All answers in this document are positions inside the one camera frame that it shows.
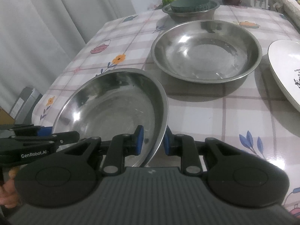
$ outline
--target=white label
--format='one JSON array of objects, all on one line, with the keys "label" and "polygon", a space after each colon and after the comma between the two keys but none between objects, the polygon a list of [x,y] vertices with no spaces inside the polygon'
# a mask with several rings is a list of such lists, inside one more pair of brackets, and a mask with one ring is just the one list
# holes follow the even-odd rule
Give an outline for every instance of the white label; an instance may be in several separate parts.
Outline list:
[{"label": "white label", "polygon": [[11,113],[10,113],[10,116],[14,119],[17,114],[18,114],[18,111],[20,110],[21,106],[23,105],[24,103],[24,100],[22,98],[19,98],[18,101],[16,102],[15,106],[13,107]]}]

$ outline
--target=white plate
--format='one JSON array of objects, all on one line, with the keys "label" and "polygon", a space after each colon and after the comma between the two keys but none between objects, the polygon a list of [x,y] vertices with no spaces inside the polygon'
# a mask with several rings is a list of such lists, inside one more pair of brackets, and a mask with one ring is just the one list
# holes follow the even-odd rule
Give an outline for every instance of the white plate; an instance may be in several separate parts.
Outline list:
[{"label": "white plate", "polygon": [[268,56],[275,81],[300,112],[300,43],[277,40],[270,45]]}]

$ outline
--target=dining table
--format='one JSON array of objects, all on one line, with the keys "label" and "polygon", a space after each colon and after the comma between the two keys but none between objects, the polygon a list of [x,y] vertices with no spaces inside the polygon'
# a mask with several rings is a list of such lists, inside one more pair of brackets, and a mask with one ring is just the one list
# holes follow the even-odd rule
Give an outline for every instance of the dining table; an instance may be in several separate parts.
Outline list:
[{"label": "dining table", "polygon": [[[197,141],[214,137],[283,169],[290,186],[282,205],[300,218],[300,113],[279,89],[268,59],[272,42],[300,42],[299,31],[283,14],[243,6],[221,5],[214,19],[241,26],[259,41],[263,57],[247,77],[224,84],[197,84],[164,73],[150,49],[157,36],[176,23],[161,9],[147,11],[107,22],[40,99],[32,123],[52,126],[68,98],[108,70],[148,71],[165,89],[168,126],[174,134],[190,135]],[[159,148],[148,165],[179,166],[180,158],[167,157]]]}]

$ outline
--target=stainless steel bowl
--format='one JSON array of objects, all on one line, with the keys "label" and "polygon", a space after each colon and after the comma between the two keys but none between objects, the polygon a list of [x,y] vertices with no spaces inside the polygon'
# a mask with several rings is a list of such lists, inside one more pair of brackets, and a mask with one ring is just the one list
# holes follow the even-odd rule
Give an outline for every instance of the stainless steel bowl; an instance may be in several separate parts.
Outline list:
[{"label": "stainless steel bowl", "polygon": [[59,112],[53,132],[78,131],[81,138],[111,140],[144,126],[139,156],[125,165],[146,165],[163,139],[168,121],[168,101],[160,82],[147,72],[125,68],[103,73],[80,87]]},{"label": "stainless steel bowl", "polygon": [[192,20],[203,20],[203,19],[214,19],[214,14],[216,9],[220,6],[218,2],[210,0],[211,9],[200,11],[200,12],[190,12],[190,13],[175,13],[171,9],[171,4],[168,4],[162,8],[164,13],[170,15],[170,17],[178,23],[183,23]]},{"label": "stainless steel bowl", "polygon": [[197,20],[156,38],[154,62],[167,74],[195,83],[225,83],[251,73],[262,59],[257,39],[238,25]]}]

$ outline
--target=tablecloth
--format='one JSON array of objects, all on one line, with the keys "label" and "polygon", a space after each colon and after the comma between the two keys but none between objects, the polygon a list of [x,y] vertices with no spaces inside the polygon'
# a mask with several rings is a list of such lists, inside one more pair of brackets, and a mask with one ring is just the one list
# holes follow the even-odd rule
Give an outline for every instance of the tablecloth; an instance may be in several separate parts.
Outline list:
[{"label": "tablecloth", "polygon": [[[107,70],[149,71],[168,95],[168,125],[173,133],[198,141],[215,137],[284,169],[290,180],[284,206],[300,217],[300,113],[277,86],[267,56],[273,41],[300,42],[300,35],[284,15],[268,10],[220,6],[214,18],[245,27],[260,42],[262,62],[248,77],[202,85],[163,73],[149,52],[155,38],[174,23],[161,10],[148,11],[106,23],[43,95],[33,111],[33,123],[52,126],[72,93]],[[154,159],[162,166],[179,163],[175,157],[166,163],[161,150]]]}]

